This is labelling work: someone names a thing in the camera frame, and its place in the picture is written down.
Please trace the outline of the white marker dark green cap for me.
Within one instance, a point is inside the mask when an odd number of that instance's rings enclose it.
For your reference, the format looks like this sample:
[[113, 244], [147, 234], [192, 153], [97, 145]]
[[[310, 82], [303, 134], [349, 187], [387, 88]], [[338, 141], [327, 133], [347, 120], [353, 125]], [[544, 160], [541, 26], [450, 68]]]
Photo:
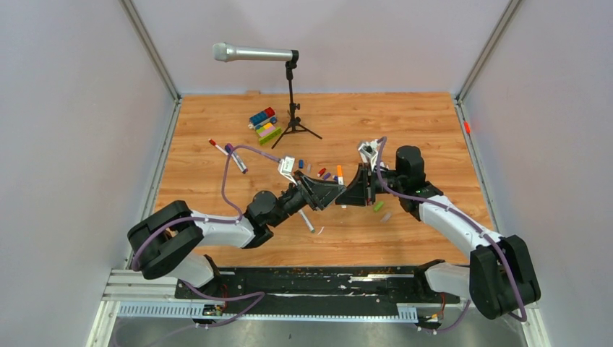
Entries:
[[310, 221], [310, 219], [307, 217], [306, 213], [302, 209], [300, 209], [299, 210], [299, 215], [301, 216], [301, 218], [305, 222], [309, 232], [313, 234], [315, 232], [315, 228], [314, 228], [312, 222]]

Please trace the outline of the white marker red tip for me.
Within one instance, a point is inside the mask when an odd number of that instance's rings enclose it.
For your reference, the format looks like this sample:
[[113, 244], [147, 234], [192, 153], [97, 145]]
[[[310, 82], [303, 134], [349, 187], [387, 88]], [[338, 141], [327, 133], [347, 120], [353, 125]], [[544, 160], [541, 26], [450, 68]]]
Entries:
[[216, 142], [215, 140], [213, 140], [213, 139], [210, 139], [210, 138], [209, 138], [209, 139], [208, 139], [208, 142], [209, 142], [209, 143], [210, 143], [210, 144], [211, 144], [213, 147], [215, 147], [217, 150], [219, 150], [219, 151], [220, 151], [222, 154], [224, 154], [225, 156], [228, 156], [228, 152], [227, 152], [227, 151], [226, 151], [226, 150], [225, 150], [223, 147], [221, 147], [220, 145], [218, 145], [218, 144], [217, 144], [217, 142]]

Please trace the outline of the white marker orange cap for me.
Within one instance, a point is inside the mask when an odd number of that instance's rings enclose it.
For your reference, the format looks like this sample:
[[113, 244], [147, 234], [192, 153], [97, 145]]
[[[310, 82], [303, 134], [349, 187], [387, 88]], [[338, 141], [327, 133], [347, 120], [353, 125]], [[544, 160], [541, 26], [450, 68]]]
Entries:
[[344, 180], [343, 180], [343, 170], [342, 170], [342, 166], [341, 165], [337, 165], [336, 166], [336, 170], [337, 170], [337, 182], [343, 186], [344, 185]]

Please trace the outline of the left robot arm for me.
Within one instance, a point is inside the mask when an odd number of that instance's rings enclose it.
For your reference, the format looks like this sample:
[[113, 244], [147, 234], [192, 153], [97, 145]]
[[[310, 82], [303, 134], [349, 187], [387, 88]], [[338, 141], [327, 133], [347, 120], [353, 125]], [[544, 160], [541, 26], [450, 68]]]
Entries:
[[287, 190], [275, 195], [260, 191], [235, 218], [191, 210], [177, 200], [132, 227], [127, 238], [133, 248], [132, 269], [147, 280], [172, 277], [194, 287], [205, 299], [221, 290], [218, 269], [200, 246], [260, 247], [279, 226], [304, 207], [324, 210], [346, 191], [335, 181], [313, 179], [297, 171]]

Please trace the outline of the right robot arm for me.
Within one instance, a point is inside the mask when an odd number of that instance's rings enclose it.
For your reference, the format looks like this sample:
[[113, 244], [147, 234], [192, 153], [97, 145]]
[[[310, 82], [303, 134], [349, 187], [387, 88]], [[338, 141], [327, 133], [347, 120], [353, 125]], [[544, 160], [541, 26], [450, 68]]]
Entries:
[[395, 152], [395, 167], [381, 162], [382, 140], [362, 141], [356, 175], [338, 205], [373, 205], [379, 194], [398, 198], [403, 210], [456, 246], [469, 264], [452, 265], [433, 260], [419, 267], [413, 292], [421, 301], [440, 293], [472, 301], [478, 311], [493, 320], [506, 314], [525, 321], [526, 307], [541, 298], [527, 244], [521, 237], [502, 236], [474, 220], [426, 178], [418, 147], [405, 145]]

